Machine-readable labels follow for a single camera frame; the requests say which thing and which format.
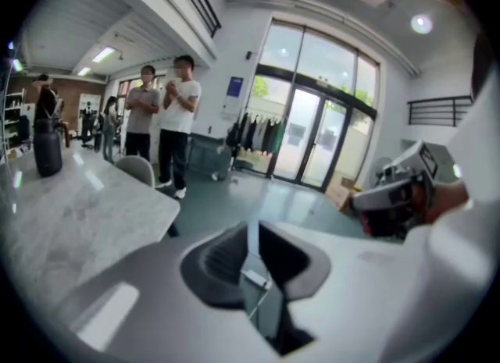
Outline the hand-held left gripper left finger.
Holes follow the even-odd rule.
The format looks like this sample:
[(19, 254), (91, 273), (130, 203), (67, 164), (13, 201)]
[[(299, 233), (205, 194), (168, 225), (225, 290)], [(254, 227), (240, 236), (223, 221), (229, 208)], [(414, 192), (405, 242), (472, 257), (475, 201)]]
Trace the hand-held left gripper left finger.
[(278, 363), (239, 286), (247, 226), (141, 247), (72, 290), (57, 312), (126, 363)]

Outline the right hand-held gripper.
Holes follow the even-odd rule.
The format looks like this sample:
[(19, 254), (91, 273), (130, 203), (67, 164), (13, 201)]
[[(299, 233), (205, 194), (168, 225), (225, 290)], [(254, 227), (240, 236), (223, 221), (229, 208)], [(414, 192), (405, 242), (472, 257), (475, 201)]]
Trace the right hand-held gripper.
[(370, 189), (352, 195), (370, 237), (404, 237), (423, 224), (434, 198), (438, 164), (423, 141), (413, 144), (374, 172)]

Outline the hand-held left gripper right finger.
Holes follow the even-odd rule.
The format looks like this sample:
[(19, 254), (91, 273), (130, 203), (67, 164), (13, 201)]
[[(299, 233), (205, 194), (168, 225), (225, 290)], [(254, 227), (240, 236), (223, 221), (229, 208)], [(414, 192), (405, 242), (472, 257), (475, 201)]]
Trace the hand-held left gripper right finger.
[(259, 223), (259, 254), (283, 298), (275, 340), (283, 363), (406, 363), (397, 321), (404, 248)]

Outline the person's right forearm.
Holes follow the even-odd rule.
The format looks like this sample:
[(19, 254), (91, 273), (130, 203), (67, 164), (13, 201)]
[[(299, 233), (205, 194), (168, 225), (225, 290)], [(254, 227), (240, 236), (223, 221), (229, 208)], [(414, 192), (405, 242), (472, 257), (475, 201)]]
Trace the person's right forearm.
[(462, 179), (456, 180), (453, 183), (436, 183), (434, 198), (430, 208), (427, 210), (426, 223), (434, 223), (441, 215), (464, 205), (468, 200), (468, 191)]

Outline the brown cardboard box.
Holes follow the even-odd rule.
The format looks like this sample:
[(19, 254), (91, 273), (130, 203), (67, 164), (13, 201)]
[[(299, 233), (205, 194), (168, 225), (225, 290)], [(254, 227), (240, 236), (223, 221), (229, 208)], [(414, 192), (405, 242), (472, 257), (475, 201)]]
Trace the brown cardboard box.
[(351, 198), (355, 193), (355, 182), (344, 176), (333, 176), (326, 189), (326, 196), (345, 215), (352, 215)]

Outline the black balcony railing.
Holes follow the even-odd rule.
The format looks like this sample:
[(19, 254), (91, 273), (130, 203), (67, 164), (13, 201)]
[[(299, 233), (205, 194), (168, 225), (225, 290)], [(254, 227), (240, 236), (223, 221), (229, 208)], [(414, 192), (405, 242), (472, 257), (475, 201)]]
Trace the black balcony railing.
[(473, 105), (468, 96), (429, 98), (408, 101), (408, 124), (410, 126), (457, 127)]

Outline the glass entrance door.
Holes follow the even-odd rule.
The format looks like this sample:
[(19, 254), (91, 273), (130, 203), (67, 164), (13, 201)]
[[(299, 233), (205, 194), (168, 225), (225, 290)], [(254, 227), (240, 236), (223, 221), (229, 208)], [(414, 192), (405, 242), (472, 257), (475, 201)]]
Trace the glass entrance door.
[(240, 149), (254, 173), (326, 190), (333, 176), (356, 179), (377, 116), (380, 64), (305, 25), (272, 20), (245, 112), (286, 117), (276, 155)]

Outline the rack of hanging clothes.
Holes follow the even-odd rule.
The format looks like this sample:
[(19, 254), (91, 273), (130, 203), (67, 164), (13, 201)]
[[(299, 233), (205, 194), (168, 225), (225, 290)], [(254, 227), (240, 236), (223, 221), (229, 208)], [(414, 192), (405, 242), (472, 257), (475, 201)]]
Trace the rack of hanging clothes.
[(286, 127), (286, 117), (264, 117), (246, 112), (228, 130), (225, 145), (264, 155), (276, 155)]

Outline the grey chair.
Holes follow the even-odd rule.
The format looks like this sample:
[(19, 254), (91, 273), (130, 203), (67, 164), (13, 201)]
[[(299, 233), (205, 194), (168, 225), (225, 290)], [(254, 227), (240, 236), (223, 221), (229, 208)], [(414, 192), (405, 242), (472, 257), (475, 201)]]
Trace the grey chair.
[(151, 163), (139, 155), (127, 155), (115, 162), (115, 167), (149, 187), (155, 186)]

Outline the grey wheeled cart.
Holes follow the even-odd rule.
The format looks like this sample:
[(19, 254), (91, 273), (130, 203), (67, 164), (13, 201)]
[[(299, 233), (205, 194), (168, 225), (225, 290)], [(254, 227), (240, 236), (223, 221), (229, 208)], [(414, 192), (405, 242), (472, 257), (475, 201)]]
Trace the grey wheeled cart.
[(224, 138), (192, 133), (188, 143), (188, 169), (207, 175), (214, 181), (227, 178), (231, 168), (233, 148), (227, 146)]

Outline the round ceiling light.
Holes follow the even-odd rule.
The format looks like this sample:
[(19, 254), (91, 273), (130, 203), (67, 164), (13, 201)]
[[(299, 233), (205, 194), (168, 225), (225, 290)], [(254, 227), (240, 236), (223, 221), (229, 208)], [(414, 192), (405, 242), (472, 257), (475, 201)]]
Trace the round ceiling light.
[(417, 34), (429, 34), (433, 30), (433, 22), (428, 15), (418, 14), (411, 18), (410, 26)]

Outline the black thermal kettle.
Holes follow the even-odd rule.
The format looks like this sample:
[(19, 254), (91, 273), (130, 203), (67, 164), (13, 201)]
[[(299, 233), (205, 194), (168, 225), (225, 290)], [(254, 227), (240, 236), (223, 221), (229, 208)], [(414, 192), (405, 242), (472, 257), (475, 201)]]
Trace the black thermal kettle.
[(63, 167), (59, 129), (63, 125), (53, 119), (39, 119), (34, 124), (34, 158), (41, 177), (58, 173)]

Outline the white shelf unit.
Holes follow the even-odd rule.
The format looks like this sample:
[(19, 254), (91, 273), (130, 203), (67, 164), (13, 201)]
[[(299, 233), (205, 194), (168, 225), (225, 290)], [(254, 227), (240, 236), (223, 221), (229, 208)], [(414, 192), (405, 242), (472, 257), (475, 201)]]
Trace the white shelf unit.
[(0, 143), (6, 160), (14, 159), (19, 148), (29, 139), (29, 119), (24, 99), (26, 90), (8, 92), (0, 97)]

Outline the blue and white wall poster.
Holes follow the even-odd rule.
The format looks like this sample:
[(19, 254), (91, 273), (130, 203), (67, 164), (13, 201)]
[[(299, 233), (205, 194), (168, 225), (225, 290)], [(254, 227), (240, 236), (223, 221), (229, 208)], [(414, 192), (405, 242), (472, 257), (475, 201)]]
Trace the blue and white wall poster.
[(223, 106), (220, 112), (222, 120), (233, 122), (240, 114), (241, 108), (241, 90), (244, 84), (242, 77), (231, 77), (227, 93), (223, 100)]

